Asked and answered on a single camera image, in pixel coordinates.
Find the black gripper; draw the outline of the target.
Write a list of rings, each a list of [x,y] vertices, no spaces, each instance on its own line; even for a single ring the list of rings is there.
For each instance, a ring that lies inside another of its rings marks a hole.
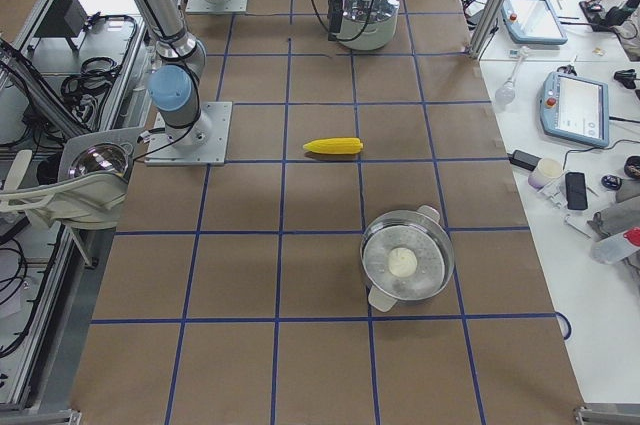
[[[341,32],[344,0],[328,0],[328,39],[337,41]]]

